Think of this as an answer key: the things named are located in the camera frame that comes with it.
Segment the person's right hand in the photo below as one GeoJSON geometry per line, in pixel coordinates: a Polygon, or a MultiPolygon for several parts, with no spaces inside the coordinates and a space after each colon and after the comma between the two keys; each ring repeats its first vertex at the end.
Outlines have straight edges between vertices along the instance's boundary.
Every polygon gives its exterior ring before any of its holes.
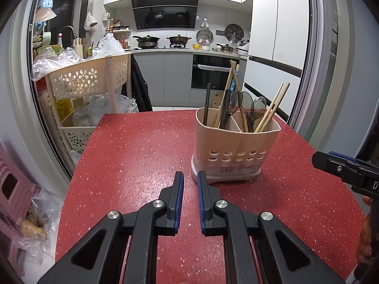
{"type": "Polygon", "coordinates": [[[365,218],[362,225],[362,230],[360,232],[358,246],[356,249],[356,259],[358,264],[364,263],[365,259],[369,258],[372,253],[370,219],[371,212],[369,212],[365,218]]]}

